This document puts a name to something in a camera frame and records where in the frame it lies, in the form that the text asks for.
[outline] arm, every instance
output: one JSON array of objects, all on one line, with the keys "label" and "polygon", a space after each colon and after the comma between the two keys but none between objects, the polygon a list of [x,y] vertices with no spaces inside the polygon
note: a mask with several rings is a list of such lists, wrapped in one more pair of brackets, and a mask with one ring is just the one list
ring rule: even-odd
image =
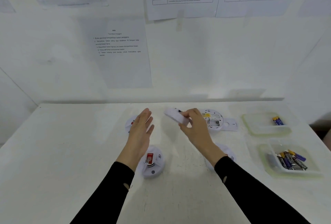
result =
[{"label": "arm", "polygon": [[212,164],[231,196],[251,223],[263,222],[264,216],[279,213],[281,219],[309,223],[293,207],[233,162],[216,146],[208,132],[205,119],[198,109],[183,112],[192,125],[188,128],[179,124],[190,142]]},{"label": "arm", "polygon": [[98,188],[76,214],[70,224],[116,223],[129,191],[138,162],[146,153],[149,137],[154,125],[150,126],[153,117],[146,108],[131,126],[125,147],[113,163],[109,172]]}]

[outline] black sleeve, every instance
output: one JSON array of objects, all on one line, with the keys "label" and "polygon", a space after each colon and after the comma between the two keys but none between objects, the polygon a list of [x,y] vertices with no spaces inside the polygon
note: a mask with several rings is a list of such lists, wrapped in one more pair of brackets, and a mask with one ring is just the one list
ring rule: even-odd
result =
[{"label": "black sleeve", "polygon": [[221,158],[214,169],[252,224],[264,222],[265,216],[281,216],[282,220],[309,223],[286,201],[229,157]]},{"label": "black sleeve", "polygon": [[101,184],[86,201],[70,224],[116,223],[134,172],[125,164],[114,162]]}]

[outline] hand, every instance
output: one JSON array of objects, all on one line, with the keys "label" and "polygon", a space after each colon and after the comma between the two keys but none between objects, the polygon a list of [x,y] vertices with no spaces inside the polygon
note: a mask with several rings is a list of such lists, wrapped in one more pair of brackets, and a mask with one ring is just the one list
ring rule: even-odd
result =
[{"label": "hand", "polygon": [[130,167],[132,171],[136,170],[138,162],[145,155],[149,146],[149,137],[154,130],[154,125],[152,125],[146,132],[153,120],[151,114],[152,112],[146,108],[138,115],[131,126],[126,145],[116,160]]},{"label": "hand", "polygon": [[217,161],[225,156],[225,153],[213,143],[205,118],[197,108],[189,109],[181,114],[189,119],[192,127],[178,124],[180,129],[214,167]]}]

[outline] person's left hand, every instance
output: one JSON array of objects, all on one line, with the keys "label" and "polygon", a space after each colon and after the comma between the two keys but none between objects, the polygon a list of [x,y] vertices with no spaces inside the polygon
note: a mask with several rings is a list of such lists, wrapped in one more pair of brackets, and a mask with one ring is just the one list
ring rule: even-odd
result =
[{"label": "person's left hand", "polygon": [[130,167],[132,171],[136,170],[138,162],[149,146],[149,137],[154,130],[154,125],[151,125],[147,131],[153,120],[151,114],[152,112],[146,108],[138,115],[131,126],[126,145],[116,160]]}]

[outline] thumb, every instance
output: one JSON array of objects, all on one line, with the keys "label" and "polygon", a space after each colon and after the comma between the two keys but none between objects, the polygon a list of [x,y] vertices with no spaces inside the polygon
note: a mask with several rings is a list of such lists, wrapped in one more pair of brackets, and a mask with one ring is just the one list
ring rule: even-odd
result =
[{"label": "thumb", "polygon": [[182,130],[182,132],[186,135],[186,136],[188,136],[188,133],[189,133],[189,128],[187,127],[187,126],[184,126],[183,124],[181,124],[181,123],[179,123],[178,124],[179,126],[180,126],[180,129]]}]

